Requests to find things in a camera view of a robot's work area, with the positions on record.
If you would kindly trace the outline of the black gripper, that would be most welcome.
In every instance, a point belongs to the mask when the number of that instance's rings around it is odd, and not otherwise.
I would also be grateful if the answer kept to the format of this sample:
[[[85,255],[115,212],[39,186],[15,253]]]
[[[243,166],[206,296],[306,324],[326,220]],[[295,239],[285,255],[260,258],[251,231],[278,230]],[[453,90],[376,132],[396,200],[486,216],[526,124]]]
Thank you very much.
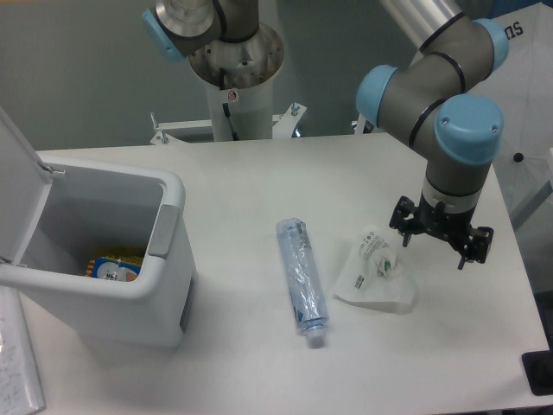
[[[466,263],[484,264],[493,242],[491,227],[472,227],[473,210],[450,213],[432,207],[423,197],[419,206],[406,196],[401,196],[394,207],[389,227],[402,236],[402,246],[407,247],[413,235],[426,233],[438,239],[448,240],[460,254],[458,270]]]

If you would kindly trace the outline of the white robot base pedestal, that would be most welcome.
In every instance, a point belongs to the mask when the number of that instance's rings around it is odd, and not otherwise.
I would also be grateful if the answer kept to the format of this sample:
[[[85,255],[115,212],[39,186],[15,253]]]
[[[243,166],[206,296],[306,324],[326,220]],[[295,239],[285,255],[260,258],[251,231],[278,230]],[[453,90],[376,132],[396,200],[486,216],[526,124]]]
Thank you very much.
[[[273,116],[273,82],[283,64],[283,42],[261,23],[257,33],[240,43],[215,40],[188,56],[195,75],[204,83],[210,119],[258,113],[262,124]]]

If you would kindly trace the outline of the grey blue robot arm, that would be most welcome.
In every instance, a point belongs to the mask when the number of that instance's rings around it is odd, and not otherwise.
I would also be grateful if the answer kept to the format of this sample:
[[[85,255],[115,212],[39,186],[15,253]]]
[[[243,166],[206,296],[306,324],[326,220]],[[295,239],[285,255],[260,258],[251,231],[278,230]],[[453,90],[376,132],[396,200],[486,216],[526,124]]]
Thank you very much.
[[[469,19],[454,1],[387,1],[385,8],[421,56],[406,70],[373,68],[359,85],[356,109],[427,163],[419,201],[400,198],[391,228],[404,241],[421,233],[444,240],[462,263],[484,263],[493,230],[471,219],[504,117],[471,91],[504,63],[509,42],[497,23]],[[260,21],[257,2],[158,1],[142,21],[167,60],[188,60],[203,81],[216,140],[275,136],[272,81],[283,42]]]

